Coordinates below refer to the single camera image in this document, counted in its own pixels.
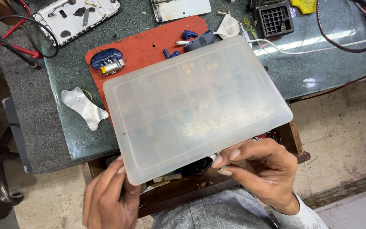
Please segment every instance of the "wooden drawer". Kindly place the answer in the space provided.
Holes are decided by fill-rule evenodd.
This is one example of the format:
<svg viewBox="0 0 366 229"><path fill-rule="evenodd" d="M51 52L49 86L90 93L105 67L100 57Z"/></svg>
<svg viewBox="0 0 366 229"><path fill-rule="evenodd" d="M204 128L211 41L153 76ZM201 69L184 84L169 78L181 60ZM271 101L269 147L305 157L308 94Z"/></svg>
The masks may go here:
<svg viewBox="0 0 366 229"><path fill-rule="evenodd" d="M310 154L303 151L294 120L276 128L276 130L281 135L281 144L297 157L299 164L310 159ZM86 184L105 170L106 158L108 157L95 159L82 165ZM238 163L237 165L245 167L245 162ZM139 209L139 217L196 200L236 185L238 183L231 177L221 175L213 168L208 169L202 177L183 175L182 179L171 180L167 185L142 194L140 203L143 206Z"/></svg>

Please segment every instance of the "translucent box lid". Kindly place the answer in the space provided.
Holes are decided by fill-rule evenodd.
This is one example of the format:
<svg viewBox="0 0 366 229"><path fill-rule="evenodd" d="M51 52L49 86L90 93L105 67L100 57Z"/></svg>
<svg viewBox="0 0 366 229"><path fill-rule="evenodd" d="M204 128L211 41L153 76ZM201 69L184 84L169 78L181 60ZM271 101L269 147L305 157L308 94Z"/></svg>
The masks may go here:
<svg viewBox="0 0 366 229"><path fill-rule="evenodd" d="M133 185L293 118L240 35L107 80L103 88Z"/></svg>

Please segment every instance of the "hand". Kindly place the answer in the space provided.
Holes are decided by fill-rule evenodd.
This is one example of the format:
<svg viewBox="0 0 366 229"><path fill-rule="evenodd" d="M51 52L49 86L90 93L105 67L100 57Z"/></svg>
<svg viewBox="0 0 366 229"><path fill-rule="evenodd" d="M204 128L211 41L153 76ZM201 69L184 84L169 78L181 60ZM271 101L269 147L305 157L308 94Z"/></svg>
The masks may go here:
<svg viewBox="0 0 366 229"><path fill-rule="evenodd" d="M94 178L84 191L83 225L89 229L134 229L138 218L140 185L125 175L122 157ZM119 200L125 179L125 197Z"/></svg>
<svg viewBox="0 0 366 229"><path fill-rule="evenodd" d="M246 162L246 170L232 165L242 160ZM247 140L221 151L211 166L224 165L228 167L218 170L219 173L231 176L263 203L286 215L299 212L299 202L292 193L297 159L283 145L270 138Z"/></svg>

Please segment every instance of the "gray shirt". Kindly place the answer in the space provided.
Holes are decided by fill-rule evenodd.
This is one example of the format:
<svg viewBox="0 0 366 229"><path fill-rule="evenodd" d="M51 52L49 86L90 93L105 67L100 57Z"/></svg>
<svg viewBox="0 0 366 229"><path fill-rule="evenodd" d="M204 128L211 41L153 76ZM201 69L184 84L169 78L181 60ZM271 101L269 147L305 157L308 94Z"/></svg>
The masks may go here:
<svg viewBox="0 0 366 229"><path fill-rule="evenodd" d="M275 224L257 199L233 187L152 215L152 229L328 229L313 210L297 199L300 210L294 216L269 207Z"/></svg>

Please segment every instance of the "white cable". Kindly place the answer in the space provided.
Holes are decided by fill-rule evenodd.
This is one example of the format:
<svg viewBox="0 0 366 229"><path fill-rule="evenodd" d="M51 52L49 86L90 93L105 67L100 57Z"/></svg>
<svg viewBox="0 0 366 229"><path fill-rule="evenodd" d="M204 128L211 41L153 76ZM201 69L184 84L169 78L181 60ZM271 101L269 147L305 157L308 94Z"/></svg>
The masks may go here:
<svg viewBox="0 0 366 229"><path fill-rule="evenodd" d="M228 38L231 37L231 36L228 36L227 34L224 34L224 33L213 33L213 34L214 35L223 35L223 36L226 36ZM289 52L282 51L280 48L278 48L272 42L270 42L268 40L265 40L265 39L255 39L255 40L250 40L250 41L247 41L247 42L249 43L249 42L257 42L257 41L265 41L265 42L269 43L270 45L272 45L275 49L277 49L279 52L281 52L283 54L306 54L306 53L313 53L313 52L318 52L318 51L324 51L324 50L330 50L330 49L336 49L337 48L337 47L333 46L333 47L325 48L325 49L316 49L316 50L310 50L310 51L299 52L299 53L289 53ZM366 40L363 40L363 41L353 42L353 43L349 43L349 44L343 44L342 46L350 46L350 45L361 44L361 43L365 43L365 42L366 42Z"/></svg>

